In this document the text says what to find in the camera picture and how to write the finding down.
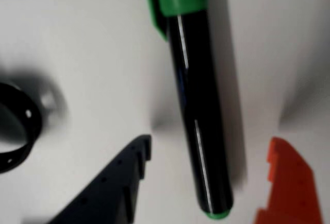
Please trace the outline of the navy gripper finger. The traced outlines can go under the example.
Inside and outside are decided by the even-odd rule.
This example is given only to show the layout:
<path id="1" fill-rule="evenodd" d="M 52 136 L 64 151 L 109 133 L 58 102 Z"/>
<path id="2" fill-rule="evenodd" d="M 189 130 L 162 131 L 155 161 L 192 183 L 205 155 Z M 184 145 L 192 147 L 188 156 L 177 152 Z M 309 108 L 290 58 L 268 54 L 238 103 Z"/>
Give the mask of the navy gripper finger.
<path id="1" fill-rule="evenodd" d="M 149 134 L 132 140 L 51 223 L 133 223 L 139 182 L 151 159 Z"/>

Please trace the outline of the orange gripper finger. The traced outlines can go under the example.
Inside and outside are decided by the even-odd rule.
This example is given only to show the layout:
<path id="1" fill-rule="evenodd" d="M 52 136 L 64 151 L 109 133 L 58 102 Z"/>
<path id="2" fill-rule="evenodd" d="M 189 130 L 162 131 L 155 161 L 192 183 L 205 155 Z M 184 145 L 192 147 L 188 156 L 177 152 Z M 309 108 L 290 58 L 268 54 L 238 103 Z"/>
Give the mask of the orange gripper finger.
<path id="1" fill-rule="evenodd" d="M 314 172 L 304 158 L 286 140 L 273 137 L 267 161 L 272 187 L 254 223 L 322 223 Z"/>

